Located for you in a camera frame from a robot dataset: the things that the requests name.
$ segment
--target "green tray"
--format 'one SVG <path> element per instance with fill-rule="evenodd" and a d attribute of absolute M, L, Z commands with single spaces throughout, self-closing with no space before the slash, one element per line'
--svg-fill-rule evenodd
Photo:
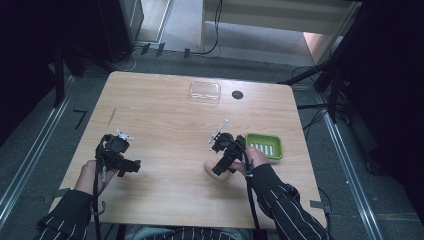
<path fill-rule="evenodd" d="M 270 161 L 280 160 L 283 157 L 281 139 L 277 136 L 248 133 L 246 135 L 246 145 L 261 149 Z"/>

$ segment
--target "transparent lid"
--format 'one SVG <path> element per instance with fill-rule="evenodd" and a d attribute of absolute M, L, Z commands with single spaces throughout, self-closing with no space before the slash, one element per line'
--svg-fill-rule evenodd
<path fill-rule="evenodd" d="M 191 101 L 218 104 L 221 98 L 221 86 L 217 83 L 193 81 L 190 85 Z"/>

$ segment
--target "gray floor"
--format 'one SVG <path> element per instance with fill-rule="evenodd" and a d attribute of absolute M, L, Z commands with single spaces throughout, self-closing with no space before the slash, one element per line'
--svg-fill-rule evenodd
<path fill-rule="evenodd" d="M 174 0 L 174 4 L 178 3 L 178 1 L 181 2 L 181 0 Z M 231 40 L 229 36 L 235 29 L 232 30 L 234 26 L 227 27 L 223 27 L 223 32 L 220 34 L 224 40 L 220 42 L 222 52 L 218 57 L 190 56 L 189 58 L 183 58 L 183 53 L 181 52 L 164 52 L 162 56 L 156 57 L 155 50 L 150 50 L 142 56 L 134 54 L 137 65 L 132 71 L 276 82 L 289 79 L 292 71 L 297 66 L 310 66 L 311 64 L 312 60 L 310 56 L 308 59 L 308 56 L 305 55 L 306 46 L 299 33 L 288 33 L 287 39 L 284 41 L 290 42 L 290 39 L 298 39 L 292 41 L 292 44 L 297 43 L 298 45 L 290 49 L 282 48 L 282 55 L 279 57 L 281 58 L 280 62 L 275 63 L 258 58 L 248 58 L 246 60 L 242 56 L 237 55 L 237 52 L 243 53 L 245 48 L 262 52 L 266 56 L 266 53 L 270 52 L 267 50 L 267 46 L 270 44 L 262 44 L 264 39 L 262 37 L 255 38 L 254 35 L 238 38 L 239 43 L 232 42 L 229 44 L 225 39 Z M 181 38 L 173 41 L 170 37 L 172 35 L 172 32 L 166 31 L 162 37 L 162 39 L 166 39 L 168 47 L 189 46 L 192 43 L 191 40 L 182 40 Z M 117 65 L 123 69 L 130 69 L 134 66 L 134 62 L 131 57 L 128 57 L 117 63 Z M 86 66 L 88 71 L 83 78 L 76 79 L 62 118 L 40 155 L 38 163 L 10 212 L 7 221 L 0 230 L 2 239 L 31 238 L 36 233 L 34 227 L 36 221 L 47 214 L 49 210 L 49 204 L 43 204 L 42 199 L 44 196 L 51 195 L 59 187 L 97 99 L 106 83 L 107 74 L 103 70 L 90 63 L 87 63 Z M 317 93 L 312 90 L 311 85 L 312 82 L 306 79 L 301 84 L 293 87 L 297 105 L 318 103 Z M 2 195 L 52 111 L 53 101 L 54 91 L 37 105 L 36 109 L 0 148 L 0 193 Z M 75 127 L 80 120 L 81 114 L 74 112 L 74 109 L 88 112 L 78 129 L 75 129 Z M 299 110 L 302 125 L 307 125 L 318 110 L 319 108 Z M 338 121 L 337 126 L 342 132 L 342 138 L 349 152 L 350 159 L 362 183 L 362 188 L 370 201 L 383 237 L 385 239 L 422 239 L 424 228 L 412 209 L 402 186 L 389 176 L 374 176 L 368 173 L 364 155 L 360 151 L 351 129 L 343 121 Z M 330 215 L 331 234 L 336 239 L 368 239 L 361 214 L 358 211 L 340 158 L 324 120 L 312 126 L 307 138 L 307 144 L 318 187 L 327 193 L 333 206 L 333 213 Z M 321 198 L 323 202 L 328 203 L 324 195 L 321 195 Z M 108 224 L 104 224 L 103 230 L 106 231 L 108 226 Z M 271 233 L 269 237 L 270 239 L 277 239 L 274 233 Z M 92 226 L 90 226 L 89 239 L 93 238 L 94 232 Z"/>
<path fill-rule="evenodd" d="M 144 31 L 150 32 L 149 28 L 150 25 L 142 26 L 140 34 Z M 314 64 L 305 38 L 300 32 L 228 23 L 219 23 L 218 28 L 218 45 L 208 55 L 209 57 L 295 66 L 312 66 Z M 166 16 L 160 43 L 165 44 L 165 50 L 184 52 L 184 49 L 188 48 L 191 52 L 206 52 L 213 47 L 216 41 L 215 24 L 213 22 L 205 23 L 204 49 L 201 49 L 201 30 L 202 1 L 173 0 L 171 11 Z"/>
<path fill-rule="evenodd" d="M 172 0 L 141 0 L 144 13 L 138 41 L 158 43 L 165 27 Z"/>

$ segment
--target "wooden table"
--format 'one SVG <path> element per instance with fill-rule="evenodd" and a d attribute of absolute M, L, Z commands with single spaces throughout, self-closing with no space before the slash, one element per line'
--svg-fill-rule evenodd
<path fill-rule="evenodd" d="M 194 101 L 192 82 L 218 84 L 219 103 Z M 232 97 L 235 90 L 243 93 L 241 100 Z M 323 211 L 310 207 L 320 197 L 293 93 L 283 85 L 114 72 L 61 188 L 74 186 L 101 137 L 119 128 L 135 137 L 124 155 L 141 160 L 141 169 L 115 177 L 100 196 L 107 203 L 102 222 L 253 228 L 244 177 L 236 173 L 219 183 L 203 168 L 207 159 L 223 155 L 211 151 L 208 140 L 224 118 L 229 123 L 223 132 L 234 136 L 252 132 L 282 139 L 284 157 L 273 168 L 298 188 L 303 207 L 325 226 Z M 258 206 L 257 212 L 261 227 L 275 228 Z"/>

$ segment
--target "wire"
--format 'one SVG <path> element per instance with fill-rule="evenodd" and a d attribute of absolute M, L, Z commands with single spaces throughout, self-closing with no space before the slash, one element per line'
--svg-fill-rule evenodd
<path fill-rule="evenodd" d="M 255 201 L 253 199 L 253 192 L 252 192 L 252 177 L 248 176 L 251 169 L 250 169 L 249 158 L 247 157 L 247 153 L 245 151 L 245 148 L 243 148 L 241 144 L 239 144 L 238 142 L 236 142 L 234 140 L 224 139 L 224 140 L 218 141 L 218 143 L 221 143 L 221 142 L 233 143 L 233 144 L 237 145 L 242 150 L 242 155 L 243 155 L 244 159 L 246 160 L 245 163 L 244 163 L 244 165 L 245 165 L 244 168 L 246 169 L 246 187 L 247 187 L 247 196 L 248 196 L 248 200 L 249 200 L 250 211 L 252 212 L 253 222 L 255 224 L 255 229 L 256 229 L 256 231 L 259 235 L 259 239 L 262 240 L 264 238 L 262 236 L 261 227 L 259 225 L 258 216 L 256 214 Z"/>
<path fill-rule="evenodd" d="M 120 71 L 123 71 L 123 72 L 130 72 L 130 71 L 132 71 L 132 70 L 134 70 L 134 68 L 137 66 L 137 61 L 135 60 L 135 57 L 134 57 L 134 54 L 137 52 L 137 51 L 140 51 L 140 50 L 142 50 L 142 48 L 136 48 L 136 49 L 134 49 L 134 51 L 132 52 L 132 54 L 131 54 L 131 58 L 132 58 L 132 60 L 133 60 L 133 62 L 134 62 L 134 65 L 132 66 L 132 68 L 130 68 L 130 69 L 122 69 L 122 68 L 120 68 L 120 67 L 118 67 L 116 64 L 114 64 L 114 63 L 111 63 L 114 67 L 116 67 L 117 69 L 119 69 Z"/>
<path fill-rule="evenodd" d="M 350 124 L 349 114 L 346 112 L 346 104 L 336 103 L 336 118 Z"/>
<path fill-rule="evenodd" d="M 311 129 L 311 126 L 315 123 L 321 121 L 321 119 L 324 117 L 325 114 L 328 113 L 328 110 L 325 110 L 325 107 L 322 107 L 312 118 L 311 122 L 303 127 L 303 131 L 306 130 L 305 139 L 308 140 L 309 130 Z"/>
<path fill-rule="evenodd" d="M 332 213 L 333 213 L 333 207 L 332 207 L 332 205 L 331 205 L 331 200 L 330 200 L 330 198 L 328 197 L 327 193 L 325 193 L 325 192 L 324 192 L 324 190 L 322 190 L 321 188 L 318 188 L 318 191 L 320 191 L 320 192 L 322 192 L 322 193 L 324 194 L 324 196 L 327 198 L 327 200 L 328 200 L 328 204 L 329 204 L 329 206 L 330 206 L 330 212 L 327 212 L 327 211 L 324 209 L 324 213 L 325 213 L 325 220 L 327 221 L 327 227 L 325 228 L 325 230 L 326 230 L 328 233 L 330 233 L 330 230 L 331 230 L 330 214 L 332 214 Z"/>
<path fill-rule="evenodd" d="M 99 194 L 98 194 L 98 178 L 99 178 L 99 169 L 101 169 L 101 165 L 99 163 L 99 160 L 101 160 L 103 162 L 103 166 L 105 165 L 105 160 L 102 157 L 101 153 L 103 150 L 103 142 L 106 140 L 106 135 L 102 137 L 102 139 L 100 140 L 100 143 L 98 145 L 98 149 L 97 149 L 97 156 L 96 156 L 96 169 L 94 172 L 94 183 L 93 183 L 93 200 L 91 202 L 91 205 L 93 207 L 93 210 L 91 211 L 91 214 L 93 214 L 94 216 L 94 223 L 95 223 L 95 228 L 96 228 L 96 239 L 97 240 L 101 240 L 102 239 L 102 234 L 100 231 L 100 221 L 99 221 L 99 215 L 103 213 L 104 208 L 105 208 L 105 202 L 102 202 L 103 204 L 103 211 L 101 213 L 99 213 Z M 102 182 L 102 190 L 106 187 L 105 183 Z"/>
<path fill-rule="evenodd" d="M 295 73 L 297 70 L 302 69 L 302 68 L 305 68 L 305 67 L 308 67 L 308 66 L 300 66 L 300 67 L 297 67 L 297 68 L 293 69 L 293 71 L 292 71 L 292 73 L 291 73 L 291 77 L 292 77 L 292 78 L 294 78 L 294 73 Z M 309 71 L 309 70 L 311 70 L 311 69 L 314 69 L 316 73 L 321 74 L 321 72 L 320 72 L 320 71 L 318 71 L 318 70 L 316 70 L 316 68 L 315 68 L 315 67 L 308 67 L 308 70 L 307 70 L 307 71 Z M 314 82 L 314 83 L 316 82 L 316 80 L 315 80 L 315 79 L 313 79 L 313 78 L 312 78 L 312 76 L 309 76 L 308 78 L 309 78 L 309 79 L 311 79 L 311 81 L 312 81 L 312 82 Z"/>
<path fill-rule="evenodd" d="M 195 52 L 191 52 L 190 55 L 195 55 L 195 56 L 205 57 L 205 58 L 215 58 L 215 57 L 218 57 L 219 55 L 221 55 L 221 53 L 222 53 L 222 49 L 221 49 L 220 46 L 218 46 L 218 49 L 219 49 L 219 53 L 215 56 L 202 55 L 201 53 L 195 53 Z M 157 49 L 156 48 L 148 48 L 148 50 L 157 50 Z M 184 54 L 184 52 L 175 51 L 175 50 L 162 50 L 162 52 Z"/>
<path fill-rule="evenodd" d="M 109 237 L 110 232 L 112 232 L 113 227 L 115 226 L 115 224 L 110 225 L 109 229 L 106 232 L 105 237 L 103 238 L 103 240 L 106 240 Z"/>
<path fill-rule="evenodd" d="M 204 52 L 204 53 L 202 53 L 202 52 L 193 52 L 193 53 L 190 53 L 190 54 L 193 54 L 193 55 L 206 55 L 206 54 L 211 53 L 216 48 L 216 46 L 218 45 L 218 39 L 219 39 L 218 26 L 219 26 L 219 20 L 221 19 L 221 12 L 222 12 L 222 0 L 219 1 L 218 7 L 216 8 L 216 11 L 215 11 L 216 40 L 215 40 L 215 44 L 213 45 L 213 47 L 209 51 Z"/>
<path fill-rule="evenodd" d="M 320 103 L 320 104 L 306 104 L 306 105 L 298 105 L 297 110 L 302 109 L 308 109 L 308 108 L 317 108 L 317 107 L 328 107 L 328 104 L 326 103 Z"/>
<path fill-rule="evenodd" d="M 118 60 L 113 61 L 112 63 L 119 63 L 119 62 L 121 62 L 122 60 L 124 60 L 126 56 L 127 56 L 127 54 L 122 53 L 122 54 L 121 54 L 121 57 L 120 57 Z"/>

